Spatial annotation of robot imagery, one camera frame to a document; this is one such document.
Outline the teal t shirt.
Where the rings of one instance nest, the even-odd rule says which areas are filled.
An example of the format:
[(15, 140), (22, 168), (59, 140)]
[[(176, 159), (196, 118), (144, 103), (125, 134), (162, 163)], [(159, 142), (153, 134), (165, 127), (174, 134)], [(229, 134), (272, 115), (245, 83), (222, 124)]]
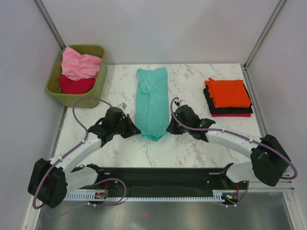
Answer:
[(169, 125), (168, 73), (165, 67), (137, 70), (135, 125), (143, 138), (158, 141)]

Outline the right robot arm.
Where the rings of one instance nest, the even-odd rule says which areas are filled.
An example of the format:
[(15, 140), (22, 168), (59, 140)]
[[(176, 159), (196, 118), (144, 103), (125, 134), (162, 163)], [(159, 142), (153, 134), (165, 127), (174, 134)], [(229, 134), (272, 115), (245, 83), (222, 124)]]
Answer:
[(224, 146), (248, 158), (247, 162), (224, 167), (219, 180), (222, 187), (229, 189), (247, 180), (259, 180), (274, 187), (280, 180), (292, 179), (284, 175), (292, 163), (276, 137), (269, 134), (257, 137), (224, 129), (214, 120), (200, 119), (186, 104), (171, 111), (171, 116), (169, 133), (189, 133), (194, 139)]

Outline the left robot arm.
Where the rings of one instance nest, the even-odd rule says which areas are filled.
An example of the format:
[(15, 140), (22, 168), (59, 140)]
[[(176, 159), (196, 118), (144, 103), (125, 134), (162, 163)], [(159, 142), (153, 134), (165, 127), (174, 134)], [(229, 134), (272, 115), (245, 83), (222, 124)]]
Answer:
[(106, 115), (87, 129), (85, 137), (68, 152), (49, 160), (39, 159), (35, 164), (27, 188), (50, 208), (57, 207), (65, 196), (83, 187), (101, 188), (105, 184), (104, 170), (91, 163), (78, 165), (89, 155), (110, 142), (115, 135), (129, 138), (141, 134), (129, 115), (117, 107), (110, 107)]

